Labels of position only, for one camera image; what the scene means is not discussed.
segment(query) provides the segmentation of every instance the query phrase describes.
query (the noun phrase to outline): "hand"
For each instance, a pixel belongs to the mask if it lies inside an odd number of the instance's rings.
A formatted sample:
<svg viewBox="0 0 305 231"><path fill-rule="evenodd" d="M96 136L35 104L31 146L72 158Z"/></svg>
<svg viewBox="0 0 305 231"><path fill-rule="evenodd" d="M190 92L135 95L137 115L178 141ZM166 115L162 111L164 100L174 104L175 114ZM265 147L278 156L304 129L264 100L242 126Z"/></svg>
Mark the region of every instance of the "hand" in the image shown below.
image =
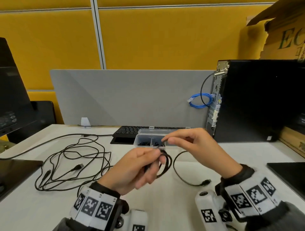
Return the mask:
<svg viewBox="0 0 305 231"><path fill-rule="evenodd" d="M166 135L162 141L177 145L202 165L216 171L223 178L229 178L242 170L242 166L231 158L217 142L203 129L181 129Z"/></svg>
<svg viewBox="0 0 305 231"><path fill-rule="evenodd" d="M152 184L159 171L159 162L165 164L165 156L156 148L139 147L130 150L123 156L98 183L117 191L121 195L129 193L134 188L139 189L145 184ZM152 163L144 173L144 166Z"/></svg>

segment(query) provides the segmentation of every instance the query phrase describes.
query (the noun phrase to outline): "plastic box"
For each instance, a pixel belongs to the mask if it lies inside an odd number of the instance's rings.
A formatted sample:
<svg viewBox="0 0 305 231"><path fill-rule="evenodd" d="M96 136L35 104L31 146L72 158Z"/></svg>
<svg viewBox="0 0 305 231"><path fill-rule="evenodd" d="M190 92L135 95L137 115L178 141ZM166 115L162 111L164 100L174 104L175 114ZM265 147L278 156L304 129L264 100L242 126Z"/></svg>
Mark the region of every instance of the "plastic box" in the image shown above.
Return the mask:
<svg viewBox="0 0 305 231"><path fill-rule="evenodd" d="M158 144L161 144L161 139L166 136L167 134L176 131L172 129L140 129L134 141L135 147L157 147ZM139 145L142 142L149 142L150 146L148 145ZM161 149L165 148L179 148L176 145L170 145L167 142L164 143L164 147L160 147Z"/></svg>

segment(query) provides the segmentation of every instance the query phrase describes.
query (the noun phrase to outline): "keyboard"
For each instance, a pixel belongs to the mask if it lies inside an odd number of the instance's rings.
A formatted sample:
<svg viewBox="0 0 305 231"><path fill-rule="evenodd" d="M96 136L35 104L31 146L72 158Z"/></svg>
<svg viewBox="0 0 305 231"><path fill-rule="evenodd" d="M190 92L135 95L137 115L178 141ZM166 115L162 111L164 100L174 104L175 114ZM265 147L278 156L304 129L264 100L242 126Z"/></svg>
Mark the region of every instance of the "keyboard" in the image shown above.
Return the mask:
<svg viewBox="0 0 305 231"><path fill-rule="evenodd" d="M150 127L139 127L139 126L121 126L112 136L120 138L134 138L138 134L138 131L141 128L150 128ZM185 127L153 127L154 129L185 129Z"/></svg>

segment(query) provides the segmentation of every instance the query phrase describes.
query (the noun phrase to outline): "gray panel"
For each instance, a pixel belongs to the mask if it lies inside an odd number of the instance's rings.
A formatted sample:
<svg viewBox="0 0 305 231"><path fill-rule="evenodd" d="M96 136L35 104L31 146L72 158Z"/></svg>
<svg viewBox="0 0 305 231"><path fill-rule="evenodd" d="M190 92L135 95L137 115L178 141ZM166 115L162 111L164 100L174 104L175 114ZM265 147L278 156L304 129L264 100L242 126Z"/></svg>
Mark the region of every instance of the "gray panel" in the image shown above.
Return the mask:
<svg viewBox="0 0 305 231"><path fill-rule="evenodd" d="M205 127L207 108L187 100L200 92L213 71L198 70L51 70L65 124ZM210 93L213 78L203 92ZM200 97L195 104L202 104Z"/></svg>

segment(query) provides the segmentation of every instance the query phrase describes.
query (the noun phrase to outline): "white desk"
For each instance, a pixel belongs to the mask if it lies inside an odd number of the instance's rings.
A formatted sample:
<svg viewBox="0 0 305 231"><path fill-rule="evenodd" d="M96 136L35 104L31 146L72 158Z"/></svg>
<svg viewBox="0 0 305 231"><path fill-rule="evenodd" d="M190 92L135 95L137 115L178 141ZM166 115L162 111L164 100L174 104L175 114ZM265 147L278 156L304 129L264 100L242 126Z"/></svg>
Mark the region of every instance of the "white desk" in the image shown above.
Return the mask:
<svg viewBox="0 0 305 231"><path fill-rule="evenodd" d="M117 127L93 127L90 129L79 126L51 125L25 141L7 150L1 157L16 155L30 147L36 146L54 137L70 133L112 134ZM71 143L77 142L79 137L66 137L43 145L23 156L20 159L45 160L50 154L61 150ZM133 148L132 145L112 145L112 137L101 137L98 142L106 151L112 151L111 164L115 164L126 152ZM287 187L277 176L266 167L268 162L303 162L304 159L290 148L276 143L227 143L221 144L235 160L260 170L265 170L266 175L274 186L279 189L282 199L295 204L305 213L305 201ZM180 150L167 150L173 158ZM179 157L176 163L177 171L183 178L190 182L198 183L211 179L207 186L213 189L219 183L220 176L212 170L200 165L190 154ZM73 168L76 164L87 163L88 160L64 160L59 167L58 175ZM101 166L100 160L92 163L84 173L93 175ZM23 184L15 189L0 203L0 230L5 231L51 231L63 217L69 216L71 206L76 199L77 189L65 192L39 192L34 188L34 182L40 175L40 170L35 172ZM146 185L140 190L133 190L124 199L130 208L145 210L149 215L150 231L202 231L204 226L195 205L195 195L200 187L190 187L175 175L171 168L152 185ZM233 225L242 230L244 224L233 222Z"/></svg>

